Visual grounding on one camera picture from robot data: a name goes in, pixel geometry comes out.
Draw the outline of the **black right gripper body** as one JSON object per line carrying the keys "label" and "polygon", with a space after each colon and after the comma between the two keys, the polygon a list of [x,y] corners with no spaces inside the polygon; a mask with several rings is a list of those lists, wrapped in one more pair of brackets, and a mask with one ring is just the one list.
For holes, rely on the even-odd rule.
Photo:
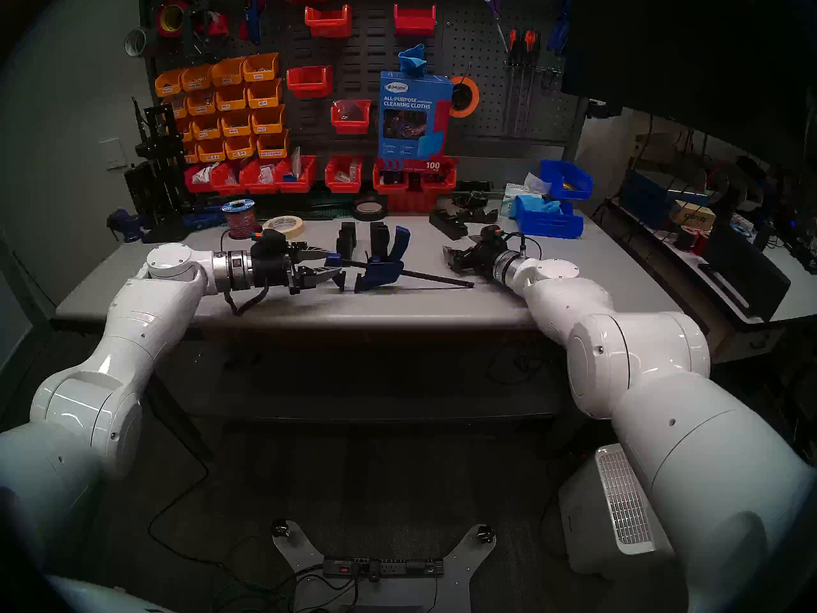
{"label": "black right gripper body", "polygon": [[492,279],[496,261],[506,252],[505,239],[481,238],[469,251],[470,270],[485,279]]}

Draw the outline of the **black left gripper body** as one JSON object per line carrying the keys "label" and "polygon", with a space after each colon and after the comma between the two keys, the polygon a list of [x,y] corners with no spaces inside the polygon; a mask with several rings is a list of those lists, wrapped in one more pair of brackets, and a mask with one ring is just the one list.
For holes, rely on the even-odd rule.
{"label": "black left gripper body", "polygon": [[251,248],[251,285],[255,288],[283,286],[295,295],[302,291],[297,275],[297,265],[301,261],[301,251],[285,248],[270,252],[266,249]]}

